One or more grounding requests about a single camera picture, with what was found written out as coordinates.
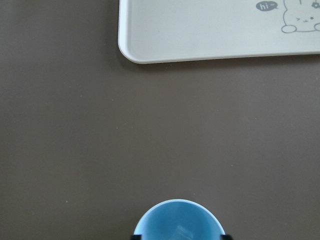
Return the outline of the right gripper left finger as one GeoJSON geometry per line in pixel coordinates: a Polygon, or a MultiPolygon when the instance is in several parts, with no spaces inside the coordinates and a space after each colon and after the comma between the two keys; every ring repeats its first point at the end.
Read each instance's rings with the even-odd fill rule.
{"type": "Polygon", "coordinates": [[[133,234],[131,236],[131,240],[141,240],[142,236],[140,234],[133,234]]]}

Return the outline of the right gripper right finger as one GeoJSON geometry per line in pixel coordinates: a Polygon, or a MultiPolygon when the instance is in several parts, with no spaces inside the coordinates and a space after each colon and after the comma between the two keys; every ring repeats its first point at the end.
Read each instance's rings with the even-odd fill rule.
{"type": "Polygon", "coordinates": [[[233,237],[230,234],[222,234],[220,236],[221,240],[233,240],[233,237]]]}

